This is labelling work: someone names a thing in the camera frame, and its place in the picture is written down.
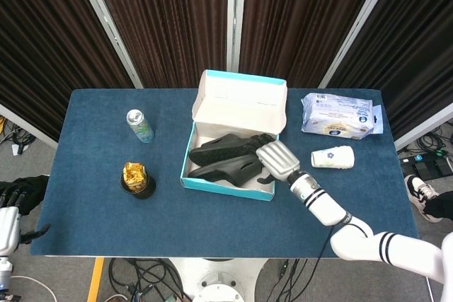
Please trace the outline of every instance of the curtain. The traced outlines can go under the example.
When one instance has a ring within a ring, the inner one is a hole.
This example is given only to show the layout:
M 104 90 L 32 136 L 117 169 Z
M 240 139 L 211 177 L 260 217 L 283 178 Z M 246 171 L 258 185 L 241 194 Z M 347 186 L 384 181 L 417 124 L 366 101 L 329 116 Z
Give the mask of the curtain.
M 0 103 L 58 140 L 75 88 L 132 87 L 88 0 L 0 0 Z
M 453 0 L 379 0 L 330 88 L 376 88 L 397 139 L 453 102 Z
M 239 70 L 317 87 L 365 0 L 244 0 Z
M 227 0 L 105 0 L 145 87 L 197 87 L 226 68 Z

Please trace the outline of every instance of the floor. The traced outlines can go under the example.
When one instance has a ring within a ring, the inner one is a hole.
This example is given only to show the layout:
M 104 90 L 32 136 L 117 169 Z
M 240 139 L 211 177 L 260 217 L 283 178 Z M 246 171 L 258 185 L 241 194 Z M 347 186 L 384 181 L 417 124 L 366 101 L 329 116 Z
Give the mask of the floor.
M 443 127 L 445 135 L 452 133 L 450 126 Z M 11 144 L 0 145 L 0 179 L 14 180 L 19 177 L 49 174 L 55 150 L 41 141 L 36 141 L 22 156 L 12 156 Z M 453 188 L 453 176 L 430 181 L 438 192 Z M 22 229 L 33 229 L 37 223 L 40 208 L 22 218 Z M 444 220 L 437 224 L 425 221 L 413 210 L 420 237 L 440 245 L 444 236 L 453 231 L 453 222 Z M 14 264 L 15 275 L 25 275 L 39 279 L 56 294 L 59 302 L 86 301 L 91 282 L 94 259 L 74 257 L 33 257 L 29 255 L 29 245 L 22 245 L 10 257 Z M 309 260 L 307 269 L 311 269 L 315 260 Z M 113 294 L 106 274 L 108 260 L 104 264 L 98 301 L 102 302 Z M 132 281 L 133 273 L 126 272 L 126 267 L 118 263 L 116 271 Z M 256 285 L 256 301 L 264 302 L 277 281 L 282 260 L 269 260 L 264 266 Z M 298 283 L 300 290 L 308 279 L 306 270 L 303 280 Z M 434 300 L 440 300 L 442 285 L 432 282 Z M 279 284 L 275 291 L 281 289 Z M 13 279 L 11 291 L 22 295 L 22 302 L 51 301 L 48 292 L 37 284 L 23 279 Z M 146 301 L 159 301 L 149 294 Z M 337 259 L 321 260 L 309 288 L 300 301 L 430 301 L 428 289 L 423 277 L 401 269 L 376 262 L 346 262 Z

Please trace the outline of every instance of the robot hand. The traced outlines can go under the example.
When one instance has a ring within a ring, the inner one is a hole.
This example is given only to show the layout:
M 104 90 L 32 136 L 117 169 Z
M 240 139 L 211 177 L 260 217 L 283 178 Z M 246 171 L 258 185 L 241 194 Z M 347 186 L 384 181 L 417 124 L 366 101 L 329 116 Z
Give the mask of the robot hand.
M 19 243 L 29 243 L 44 235 L 50 225 L 40 231 L 20 235 L 19 221 L 28 215 L 44 198 L 47 176 L 19 178 L 14 182 L 0 182 L 0 256 L 8 256 Z
M 41 175 L 0 182 L 0 208 L 18 207 L 20 215 L 28 215 L 44 199 L 48 180 Z

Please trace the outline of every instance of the table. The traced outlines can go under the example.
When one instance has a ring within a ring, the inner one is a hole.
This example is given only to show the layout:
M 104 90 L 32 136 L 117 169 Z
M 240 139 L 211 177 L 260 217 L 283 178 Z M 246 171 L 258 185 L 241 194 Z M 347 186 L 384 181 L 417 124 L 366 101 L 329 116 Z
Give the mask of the table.
M 375 233 L 418 237 L 389 123 L 384 133 L 362 140 L 305 134 L 301 98 L 326 92 L 372 99 L 367 89 L 289 89 L 287 126 L 281 140 L 303 169 L 351 214 Z M 279 182 L 271 202 L 185 189 L 179 182 L 191 129 L 196 89 L 86 89 L 71 96 L 55 155 L 33 255 L 105 257 L 317 257 L 328 234 Z M 141 143 L 127 126 L 126 113 L 142 110 L 156 131 Z M 350 145 L 355 166 L 315 169 L 310 153 Z M 138 200 L 122 191 L 126 161 L 143 163 L 156 192 Z M 335 257 L 330 247 L 324 257 Z

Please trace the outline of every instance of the white sneaker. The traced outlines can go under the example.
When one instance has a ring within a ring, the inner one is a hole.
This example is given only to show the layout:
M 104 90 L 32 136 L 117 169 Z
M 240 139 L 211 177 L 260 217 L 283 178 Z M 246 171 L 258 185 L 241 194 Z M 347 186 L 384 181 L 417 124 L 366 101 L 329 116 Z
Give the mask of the white sneaker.
M 408 190 L 409 200 L 415 205 L 418 209 L 418 212 L 431 223 L 440 222 L 442 219 L 438 219 L 429 214 L 423 212 L 426 202 L 429 199 L 437 197 L 439 194 L 434 190 L 434 188 L 423 182 L 420 178 L 409 175 L 404 178 L 404 183 L 406 184 L 406 189 Z

